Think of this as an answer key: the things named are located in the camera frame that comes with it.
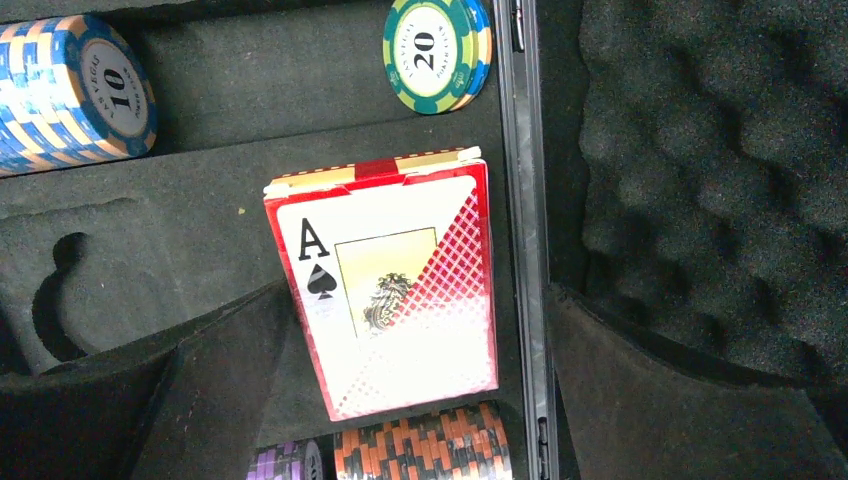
deck of cards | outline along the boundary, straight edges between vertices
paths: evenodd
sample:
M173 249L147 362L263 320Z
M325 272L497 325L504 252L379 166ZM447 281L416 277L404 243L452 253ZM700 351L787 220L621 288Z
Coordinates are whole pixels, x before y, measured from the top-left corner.
M474 147L265 188L331 420L498 387L487 180Z

white chip center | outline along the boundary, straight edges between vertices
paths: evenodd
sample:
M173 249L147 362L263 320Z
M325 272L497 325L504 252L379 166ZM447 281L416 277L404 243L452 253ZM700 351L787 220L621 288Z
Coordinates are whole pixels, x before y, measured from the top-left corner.
M450 19L425 5L410 10L397 32L394 56L403 83L422 97L444 90L459 54Z
M100 116L126 137L147 126L147 95L138 72L117 46L105 40L89 42L82 52L83 83Z

black spade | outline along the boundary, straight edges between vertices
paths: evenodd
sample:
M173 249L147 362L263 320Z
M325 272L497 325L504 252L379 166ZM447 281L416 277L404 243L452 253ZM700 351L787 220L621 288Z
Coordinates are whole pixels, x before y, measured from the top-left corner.
M312 269L312 274L309 275L309 282L306 284L306 288L310 293L321 294L318 300L332 298L333 296L328 292L332 292L337 286L336 279L321 268L321 265L315 265L315 268Z

poker chip case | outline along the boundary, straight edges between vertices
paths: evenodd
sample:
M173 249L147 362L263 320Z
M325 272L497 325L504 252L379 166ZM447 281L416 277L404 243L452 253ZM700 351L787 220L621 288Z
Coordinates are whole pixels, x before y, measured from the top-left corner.
M483 1L488 80L419 115L384 0L3 2L113 26L158 125L0 179L0 478L235 480L309 439L330 472L334 437L480 402L517 479L848 478L848 7L790 3ZM498 388L331 421L263 187L457 146L488 166Z
M508 31L498 27L506 10L482 3L494 28ZM245 478L254 448L479 401L496 402L511 469L530 477L537 443L528 450L526 436L538 423L525 422L526 408L538 403L525 401L526 314L515 300L508 208L518 142L503 120L511 80L499 79L513 67L499 67L495 53L473 102L421 116L386 81L388 8L0 6L4 24L92 14L114 27L144 69L158 120L155 144L139 158L2 180L0 477ZM284 173L458 146L479 146L488 164L499 388L332 422L279 283L262 189ZM237 407L233 392L243 392ZM20 412L15 423L6 421L11 411Z

open case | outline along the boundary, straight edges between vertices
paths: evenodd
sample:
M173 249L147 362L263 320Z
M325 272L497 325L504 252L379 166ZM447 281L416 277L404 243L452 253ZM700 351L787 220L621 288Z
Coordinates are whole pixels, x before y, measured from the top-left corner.
M523 33L531 22L507 2L485 4L497 38L485 88L436 116L410 111L386 81L385 0L1 6L2 23L93 13L114 26L150 78L160 127L144 158L2 181L0 404L26 414L0 421L3 451L21 459L4 454L0 476L236 479L254 447L494 400L515 477L559 478L547 445L556 422L540 310L546 267L534 243L544 235L540 118L528 103L539 101L535 50ZM284 173L475 145L489 166L500 388L331 422L276 283L283 272L263 187ZM57 321L103 353L57 360L36 332ZM229 330L238 325L243 333ZM240 406L233 390L249 392ZM86 413L64 429L70 405ZM12 438L24 430L25 442ZM63 460L49 453L67 445Z

